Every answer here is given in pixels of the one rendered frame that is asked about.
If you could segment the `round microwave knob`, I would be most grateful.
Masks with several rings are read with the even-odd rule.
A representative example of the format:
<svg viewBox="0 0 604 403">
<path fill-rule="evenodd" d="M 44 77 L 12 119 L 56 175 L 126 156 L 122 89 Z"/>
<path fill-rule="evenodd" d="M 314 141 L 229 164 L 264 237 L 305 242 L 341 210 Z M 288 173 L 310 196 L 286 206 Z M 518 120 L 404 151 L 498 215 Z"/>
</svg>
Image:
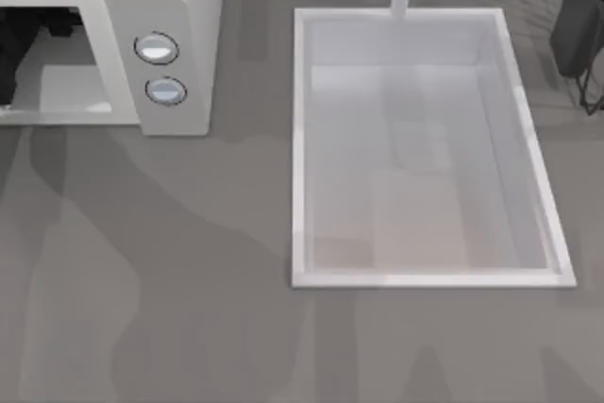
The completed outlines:
<svg viewBox="0 0 604 403">
<path fill-rule="evenodd" d="M 152 31 L 136 37 L 133 42 L 135 54 L 142 61 L 151 65 L 169 65 L 178 59 L 180 51 L 174 38 L 170 35 Z"/>
<path fill-rule="evenodd" d="M 188 95 L 186 86 L 178 79 L 169 76 L 148 80 L 144 91 L 152 102 L 162 106 L 176 106 Z"/>
</svg>

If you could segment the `pale microwave oven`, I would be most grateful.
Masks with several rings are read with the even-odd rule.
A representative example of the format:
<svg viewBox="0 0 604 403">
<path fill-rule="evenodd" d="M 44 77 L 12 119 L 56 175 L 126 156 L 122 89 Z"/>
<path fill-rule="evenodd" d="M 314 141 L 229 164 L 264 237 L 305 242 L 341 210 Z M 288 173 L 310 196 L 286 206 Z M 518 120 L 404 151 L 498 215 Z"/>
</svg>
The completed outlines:
<svg viewBox="0 0 604 403">
<path fill-rule="evenodd" d="M 223 0 L 0 0 L 0 126 L 137 126 L 147 136 L 203 136 L 210 128 Z M 77 10 L 69 38 L 44 26 L 46 8 Z M 159 31 L 179 57 L 151 65 L 136 37 Z M 187 88 L 176 106 L 145 94 L 169 76 Z"/>
</svg>

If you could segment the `white sink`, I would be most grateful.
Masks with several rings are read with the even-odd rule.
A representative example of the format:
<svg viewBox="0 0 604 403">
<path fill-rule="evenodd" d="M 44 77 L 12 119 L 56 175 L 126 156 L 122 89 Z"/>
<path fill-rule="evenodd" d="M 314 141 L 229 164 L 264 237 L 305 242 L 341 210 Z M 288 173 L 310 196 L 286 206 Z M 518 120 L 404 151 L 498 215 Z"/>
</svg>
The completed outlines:
<svg viewBox="0 0 604 403">
<path fill-rule="evenodd" d="M 574 288 L 500 8 L 294 13 L 291 282 Z"/>
</svg>

